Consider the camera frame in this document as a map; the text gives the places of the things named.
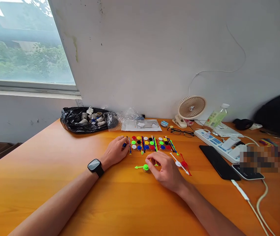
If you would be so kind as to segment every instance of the orange table surface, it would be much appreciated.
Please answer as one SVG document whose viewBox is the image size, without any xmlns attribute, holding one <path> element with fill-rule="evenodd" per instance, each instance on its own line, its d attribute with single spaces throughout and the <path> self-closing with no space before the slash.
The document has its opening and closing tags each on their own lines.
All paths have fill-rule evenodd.
<svg viewBox="0 0 280 236">
<path fill-rule="evenodd" d="M 258 130 L 240 131 L 258 141 L 271 138 Z M 192 176 L 186 180 L 246 235 L 264 232 L 236 187 L 219 177 L 199 149 L 197 137 L 162 132 L 102 131 L 76 135 L 57 120 L 0 160 L 0 235 L 7 235 L 45 201 L 99 157 L 119 135 L 156 138 L 167 135 L 182 153 Z M 245 143 L 251 142 L 241 138 Z M 186 203 L 162 187 L 143 165 L 144 155 L 133 151 L 108 169 L 84 198 L 60 235 L 207 235 Z M 264 173 L 269 192 L 261 202 L 261 213 L 273 232 L 280 236 L 280 173 Z M 238 182 L 255 206 L 265 187 L 261 180 Z"/>
</svg>

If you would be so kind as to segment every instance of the hand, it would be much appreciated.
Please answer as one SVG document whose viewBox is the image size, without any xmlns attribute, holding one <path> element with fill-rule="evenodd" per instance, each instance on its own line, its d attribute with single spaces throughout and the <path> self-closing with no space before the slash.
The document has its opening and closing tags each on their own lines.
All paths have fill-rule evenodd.
<svg viewBox="0 0 280 236">
<path fill-rule="evenodd" d="M 145 162 L 149 166 L 156 180 L 165 188 L 178 194 L 181 188 L 185 185 L 186 180 L 179 172 L 174 160 L 165 153 L 158 151 L 149 154 L 146 157 Z M 162 166 L 160 171 L 154 167 L 155 162 L 157 162 L 159 166 Z"/>
<path fill-rule="evenodd" d="M 111 141 L 105 151 L 105 153 L 100 157 L 100 162 L 103 170 L 107 170 L 110 166 L 118 163 L 124 157 L 126 157 L 129 152 L 129 140 L 127 137 L 118 136 L 113 141 Z"/>
</svg>

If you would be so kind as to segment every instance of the white fan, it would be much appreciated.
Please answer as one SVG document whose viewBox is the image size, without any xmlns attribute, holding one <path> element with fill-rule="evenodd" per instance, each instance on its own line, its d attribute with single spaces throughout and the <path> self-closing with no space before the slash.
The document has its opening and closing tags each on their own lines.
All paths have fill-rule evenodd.
<svg viewBox="0 0 280 236">
<path fill-rule="evenodd" d="M 192 120 L 200 115 L 205 109 L 206 100 L 200 96 L 188 96 L 182 99 L 178 104 L 178 114 L 175 115 L 173 122 L 181 128 L 187 128 L 184 121 Z"/>
</svg>

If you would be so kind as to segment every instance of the black watch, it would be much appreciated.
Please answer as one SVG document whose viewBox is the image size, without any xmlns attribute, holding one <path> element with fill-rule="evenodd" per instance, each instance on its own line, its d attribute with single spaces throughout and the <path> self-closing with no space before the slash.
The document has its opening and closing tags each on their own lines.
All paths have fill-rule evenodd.
<svg viewBox="0 0 280 236">
<path fill-rule="evenodd" d="M 104 173 L 103 168 L 101 167 L 101 162 L 98 159 L 92 160 L 88 165 L 87 168 L 92 172 L 96 172 L 98 177 L 101 177 Z"/>
</svg>

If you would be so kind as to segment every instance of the black plastic bag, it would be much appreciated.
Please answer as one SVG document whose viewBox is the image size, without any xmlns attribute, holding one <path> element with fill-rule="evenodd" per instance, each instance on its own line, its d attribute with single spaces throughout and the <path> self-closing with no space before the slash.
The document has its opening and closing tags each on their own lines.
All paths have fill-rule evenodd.
<svg viewBox="0 0 280 236">
<path fill-rule="evenodd" d="M 79 122 L 82 120 L 81 115 L 82 112 L 86 112 L 88 107 L 70 107 L 63 108 L 61 112 L 60 122 L 68 131 L 71 131 L 76 134 L 89 134 L 98 131 L 102 131 L 108 129 L 107 123 L 103 126 L 98 127 L 97 124 L 92 125 L 91 123 L 80 124 Z M 105 115 L 105 120 L 107 120 L 108 111 L 100 108 L 93 108 L 94 113 L 102 112 Z"/>
</svg>

